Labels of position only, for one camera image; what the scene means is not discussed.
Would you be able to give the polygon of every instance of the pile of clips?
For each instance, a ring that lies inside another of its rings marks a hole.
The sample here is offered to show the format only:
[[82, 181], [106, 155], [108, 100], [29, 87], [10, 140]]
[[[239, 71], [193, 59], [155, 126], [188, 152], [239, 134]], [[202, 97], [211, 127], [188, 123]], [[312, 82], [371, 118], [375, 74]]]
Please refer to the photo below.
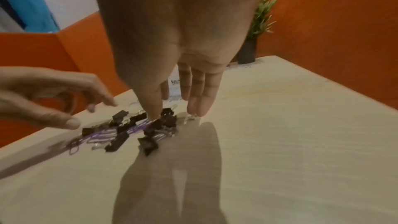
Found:
[[141, 151], [148, 156], [159, 148], [160, 140], [177, 133], [177, 116], [172, 108], [163, 109], [160, 118], [152, 122], [147, 120], [145, 112], [140, 111], [126, 119], [128, 116], [129, 112], [122, 110], [112, 117], [111, 122], [83, 128], [82, 137], [88, 139], [87, 143], [95, 143], [92, 150], [105, 149], [106, 152], [115, 152], [131, 134], [144, 131], [145, 136], [138, 141]]

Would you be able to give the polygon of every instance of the blue fabric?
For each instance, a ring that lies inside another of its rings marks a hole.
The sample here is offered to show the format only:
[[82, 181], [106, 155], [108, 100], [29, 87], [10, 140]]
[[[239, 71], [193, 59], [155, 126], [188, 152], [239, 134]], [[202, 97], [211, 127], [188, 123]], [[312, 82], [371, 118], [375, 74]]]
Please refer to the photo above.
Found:
[[8, 0], [27, 32], [57, 32], [59, 28], [44, 0]]

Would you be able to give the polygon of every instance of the table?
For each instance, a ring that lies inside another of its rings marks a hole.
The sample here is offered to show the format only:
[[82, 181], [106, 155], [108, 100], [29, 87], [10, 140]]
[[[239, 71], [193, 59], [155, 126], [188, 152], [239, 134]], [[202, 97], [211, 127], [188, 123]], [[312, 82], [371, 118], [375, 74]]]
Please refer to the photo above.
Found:
[[[85, 125], [121, 109], [77, 116]], [[184, 116], [185, 102], [176, 112]], [[69, 155], [78, 131], [0, 149], [3, 224], [398, 223], [398, 112], [276, 56], [233, 66], [209, 114], [145, 157]]]

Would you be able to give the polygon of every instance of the black plant pot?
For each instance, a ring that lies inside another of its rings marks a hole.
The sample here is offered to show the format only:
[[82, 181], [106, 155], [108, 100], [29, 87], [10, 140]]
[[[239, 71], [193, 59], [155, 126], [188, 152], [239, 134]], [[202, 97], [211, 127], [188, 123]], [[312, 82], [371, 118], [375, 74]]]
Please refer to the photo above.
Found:
[[236, 59], [238, 64], [248, 64], [256, 61], [257, 40], [246, 40], [240, 48]]

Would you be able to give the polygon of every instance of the hand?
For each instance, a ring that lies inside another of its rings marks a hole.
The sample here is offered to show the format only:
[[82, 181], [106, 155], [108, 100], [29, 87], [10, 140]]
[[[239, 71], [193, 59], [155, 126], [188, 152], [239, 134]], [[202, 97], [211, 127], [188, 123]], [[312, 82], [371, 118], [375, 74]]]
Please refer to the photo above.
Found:
[[[69, 114], [75, 108], [71, 92], [84, 95], [90, 112], [95, 111], [97, 102], [116, 106], [112, 95], [94, 74], [46, 68], [0, 67], [0, 118], [21, 120], [43, 127], [78, 129], [79, 120]], [[45, 97], [62, 100], [65, 112], [33, 102]]]
[[150, 119], [179, 66], [190, 114], [212, 106], [223, 71], [241, 47], [258, 0], [97, 0], [119, 77]]

